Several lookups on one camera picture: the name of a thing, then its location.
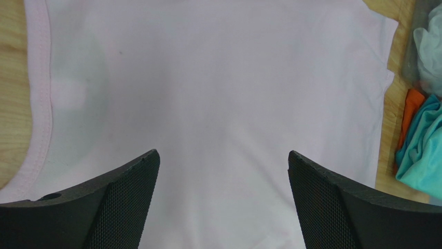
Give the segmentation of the pink t shirt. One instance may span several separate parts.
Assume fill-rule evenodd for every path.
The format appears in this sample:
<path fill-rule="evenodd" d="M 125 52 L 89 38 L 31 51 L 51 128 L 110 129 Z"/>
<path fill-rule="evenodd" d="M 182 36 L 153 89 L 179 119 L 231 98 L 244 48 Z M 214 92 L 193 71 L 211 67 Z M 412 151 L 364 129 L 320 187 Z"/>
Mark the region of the pink t shirt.
<path fill-rule="evenodd" d="M 1 202 L 156 149 L 141 248 L 304 248 L 295 150 L 374 187 L 397 21 L 363 1 L 26 1 L 33 131 Z"/>

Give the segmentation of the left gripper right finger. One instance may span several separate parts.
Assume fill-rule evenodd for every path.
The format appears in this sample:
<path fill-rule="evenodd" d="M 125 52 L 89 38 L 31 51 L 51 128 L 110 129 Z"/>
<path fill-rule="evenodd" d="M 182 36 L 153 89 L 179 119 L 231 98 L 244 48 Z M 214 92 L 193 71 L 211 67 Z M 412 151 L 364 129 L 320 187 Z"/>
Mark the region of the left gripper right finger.
<path fill-rule="evenodd" d="M 384 193 L 296 151 L 288 175 L 306 248 L 441 248 L 441 207 Z"/>

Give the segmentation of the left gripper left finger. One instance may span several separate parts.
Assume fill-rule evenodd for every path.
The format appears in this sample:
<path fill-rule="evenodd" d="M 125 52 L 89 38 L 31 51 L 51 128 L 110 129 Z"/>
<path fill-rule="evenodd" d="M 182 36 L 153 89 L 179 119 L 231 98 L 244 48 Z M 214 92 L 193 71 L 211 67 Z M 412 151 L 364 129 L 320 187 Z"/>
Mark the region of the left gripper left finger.
<path fill-rule="evenodd" d="M 151 150 L 36 201 L 1 205 L 1 248 L 138 248 L 160 167 Z"/>

